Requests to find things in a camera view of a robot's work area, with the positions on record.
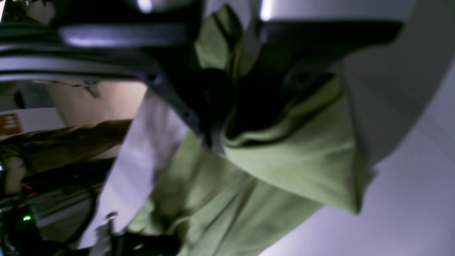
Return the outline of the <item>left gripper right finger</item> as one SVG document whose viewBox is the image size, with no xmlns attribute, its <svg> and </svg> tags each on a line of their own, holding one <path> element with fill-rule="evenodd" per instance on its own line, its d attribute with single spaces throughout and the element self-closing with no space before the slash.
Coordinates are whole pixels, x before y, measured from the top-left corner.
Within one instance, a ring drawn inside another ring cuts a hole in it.
<svg viewBox="0 0 455 256">
<path fill-rule="evenodd" d="M 392 42 L 402 29 L 396 21 L 260 22 L 258 56 L 241 60 L 235 109 L 226 136 L 258 131 L 278 120 L 291 100 L 309 96 L 333 75 L 329 68 L 349 54 Z"/>
</svg>

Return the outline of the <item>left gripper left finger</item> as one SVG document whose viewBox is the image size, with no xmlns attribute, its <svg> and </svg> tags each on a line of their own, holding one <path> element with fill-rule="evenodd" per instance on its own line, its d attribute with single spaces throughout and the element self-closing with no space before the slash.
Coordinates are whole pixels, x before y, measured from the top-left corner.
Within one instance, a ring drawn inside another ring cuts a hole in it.
<svg viewBox="0 0 455 256">
<path fill-rule="evenodd" d="M 206 149 L 222 154 L 226 75 L 202 69 L 194 43 L 203 0 L 62 0 L 53 26 L 65 44 L 95 50 L 165 100 Z"/>
</svg>

